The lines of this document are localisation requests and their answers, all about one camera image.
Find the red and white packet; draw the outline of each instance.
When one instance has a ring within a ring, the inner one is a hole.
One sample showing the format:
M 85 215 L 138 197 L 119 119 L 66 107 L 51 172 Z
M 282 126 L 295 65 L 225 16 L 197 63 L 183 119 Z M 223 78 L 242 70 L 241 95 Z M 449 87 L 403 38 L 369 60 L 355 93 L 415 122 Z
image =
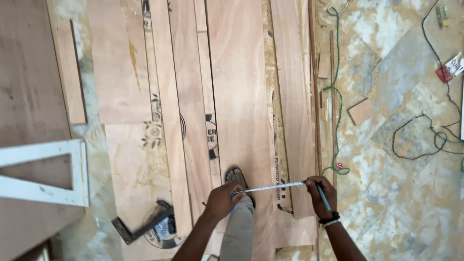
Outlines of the red and white packet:
M 441 68 L 435 71 L 438 75 L 438 78 L 442 80 L 444 83 L 451 81 L 454 77 L 459 75 L 464 71 L 464 58 L 461 57 L 461 53 L 456 55 L 451 61 L 447 62 L 443 66 L 443 71 Z

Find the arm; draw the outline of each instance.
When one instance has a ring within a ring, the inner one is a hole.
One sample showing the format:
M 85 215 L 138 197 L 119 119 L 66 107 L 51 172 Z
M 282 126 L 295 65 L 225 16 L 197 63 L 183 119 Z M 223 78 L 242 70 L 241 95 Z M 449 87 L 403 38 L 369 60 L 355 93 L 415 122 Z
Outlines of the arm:
M 327 211 L 322 201 L 321 194 L 316 188 L 316 183 L 319 184 L 324 192 L 327 202 L 330 205 L 331 211 Z M 319 219 L 331 219 L 332 211 L 337 211 L 337 190 L 330 182 L 322 176 L 312 176 L 305 181 L 308 192 L 314 205 L 314 210 Z M 338 261 L 358 261 L 365 260 L 364 255 L 359 251 L 356 244 L 353 242 L 348 232 L 343 227 L 342 223 L 337 222 L 326 226 L 327 235 L 329 236 L 330 244 L 334 250 Z
M 211 233 L 218 222 L 225 218 L 235 207 L 235 204 L 245 196 L 245 193 L 240 193 L 231 197 L 232 192 L 240 190 L 243 190 L 242 186 L 237 182 L 232 182 L 211 191 L 205 211 L 198 218 L 192 232 L 172 261 L 201 260 Z

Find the leg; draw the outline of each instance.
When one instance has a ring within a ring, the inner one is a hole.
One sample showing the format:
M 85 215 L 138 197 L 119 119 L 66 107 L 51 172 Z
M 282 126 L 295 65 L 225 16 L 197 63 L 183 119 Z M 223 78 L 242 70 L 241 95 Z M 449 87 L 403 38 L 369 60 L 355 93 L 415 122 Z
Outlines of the leg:
M 253 245 L 253 213 L 255 209 L 249 196 L 244 196 L 229 215 L 221 245 L 221 261 L 250 261 Z

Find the tiled floor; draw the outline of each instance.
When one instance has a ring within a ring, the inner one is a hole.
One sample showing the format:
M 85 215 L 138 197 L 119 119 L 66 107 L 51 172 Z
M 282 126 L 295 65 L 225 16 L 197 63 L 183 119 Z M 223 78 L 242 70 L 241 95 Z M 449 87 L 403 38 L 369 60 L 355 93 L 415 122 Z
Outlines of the tiled floor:
M 110 220 L 116 216 L 104 129 L 97 111 L 95 80 L 86 1 L 49 0 L 57 15 L 72 18 L 89 124 L 73 128 L 88 148 L 92 205 L 87 216 L 65 229 L 61 243 L 64 260 L 122 260 L 120 240 Z M 344 108 L 339 128 L 338 162 L 351 168 L 338 177 L 339 212 L 359 248 L 370 260 L 460 260 L 463 244 L 464 186 L 462 156 L 440 152 L 415 161 L 397 158 L 391 149 L 395 129 L 426 111 L 438 130 L 460 114 L 447 101 L 446 85 L 434 74 L 437 63 L 426 44 L 421 19 L 432 0 L 354 0 L 340 18 L 341 67 L 337 87 Z M 425 22 L 431 43 L 443 61 L 463 51 L 464 0 L 440 0 L 452 18 L 440 30 L 433 10 Z M 328 30 L 335 19 L 324 8 L 339 8 L 344 1 L 318 0 L 317 51 L 327 51 Z M 450 83 L 451 96 L 461 104 L 463 77 Z M 327 82 L 320 81 L 323 87 Z M 354 126 L 346 108 L 372 99 L 378 113 Z M 398 132 L 395 148 L 414 156 L 434 151 L 433 133 L 422 117 Z M 458 124 L 452 128 L 458 133 Z M 447 149 L 464 152 L 461 145 Z M 331 148 L 323 165 L 329 164 Z M 327 235 L 320 235 L 322 260 L 335 260 Z M 279 260 L 315 260 L 312 247 L 285 248 Z

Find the blue pencil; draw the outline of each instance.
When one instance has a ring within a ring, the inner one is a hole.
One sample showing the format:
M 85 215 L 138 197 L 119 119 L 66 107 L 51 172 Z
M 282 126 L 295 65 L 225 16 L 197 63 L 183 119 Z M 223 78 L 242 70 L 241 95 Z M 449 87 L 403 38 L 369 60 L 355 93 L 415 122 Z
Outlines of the blue pencil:
M 325 198 L 324 192 L 322 192 L 321 186 L 319 186 L 316 183 L 316 188 L 319 191 L 319 194 L 321 194 L 321 198 L 322 198 L 322 201 L 324 202 L 325 208 L 327 209 L 327 211 L 330 211 L 329 203 L 327 202 L 327 198 Z

